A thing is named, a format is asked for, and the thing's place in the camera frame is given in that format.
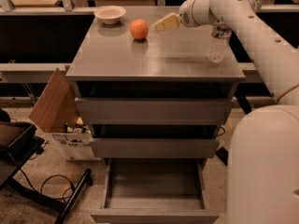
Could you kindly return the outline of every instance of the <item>floor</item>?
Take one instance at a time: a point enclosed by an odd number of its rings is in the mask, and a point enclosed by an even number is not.
[[[253,108],[269,105],[268,99],[249,101]],[[28,115],[32,107],[26,98],[0,98],[0,107],[8,112],[12,119],[17,121],[30,121]],[[225,134],[219,136],[220,147],[226,149],[230,146],[230,139],[237,123],[245,116],[243,110],[235,102],[232,113],[223,126]],[[36,135],[45,138],[40,130]],[[87,168],[92,170],[93,185],[85,187],[80,193],[78,200],[73,206],[71,213],[64,223],[94,223],[90,213],[100,207],[104,187],[105,167],[100,161],[66,161],[58,152],[56,146],[49,142],[44,144],[45,151],[40,155],[34,155],[24,166],[23,171],[28,175],[32,185],[40,189],[42,183],[52,175],[65,175],[76,184]],[[220,216],[215,224],[226,224],[226,188],[227,166],[218,157],[208,160],[203,171],[206,185],[207,198],[211,210],[218,211]],[[29,187],[26,178],[21,172],[15,175],[20,183]],[[62,177],[50,179],[43,187],[43,193],[50,197],[60,198],[68,189],[69,184]],[[54,223],[57,213],[39,204],[29,201],[11,189],[0,191],[0,223],[23,224],[23,223]]]

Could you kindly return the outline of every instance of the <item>white robotic arm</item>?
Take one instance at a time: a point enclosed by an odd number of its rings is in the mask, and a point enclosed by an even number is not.
[[[255,8],[254,0],[187,0],[177,20],[187,27],[230,26],[278,103],[254,110],[235,128],[228,224],[298,224],[299,50],[265,24]]]

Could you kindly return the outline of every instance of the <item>drawer front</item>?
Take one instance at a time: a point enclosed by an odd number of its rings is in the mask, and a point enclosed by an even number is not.
[[[214,223],[198,160],[112,159],[98,223]]]
[[[224,124],[231,99],[76,99],[89,124]]]
[[[95,138],[90,143],[97,158],[212,158],[217,140]]]

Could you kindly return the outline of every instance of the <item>gray countertop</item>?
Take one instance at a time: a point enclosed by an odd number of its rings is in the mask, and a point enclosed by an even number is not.
[[[147,81],[241,81],[244,75],[234,54],[226,50],[220,64],[209,63],[206,49],[209,25],[156,33],[151,25],[178,7],[126,7],[126,14],[116,25],[94,19],[72,65],[70,81],[147,80]],[[130,24],[143,19],[149,35],[136,41]]]

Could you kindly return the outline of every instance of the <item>orange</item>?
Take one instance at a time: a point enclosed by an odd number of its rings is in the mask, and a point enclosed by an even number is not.
[[[130,32],[132,37],[136,40],[145,39],[149,33],[148,23],[142,19],[132,21],[130,25]]]

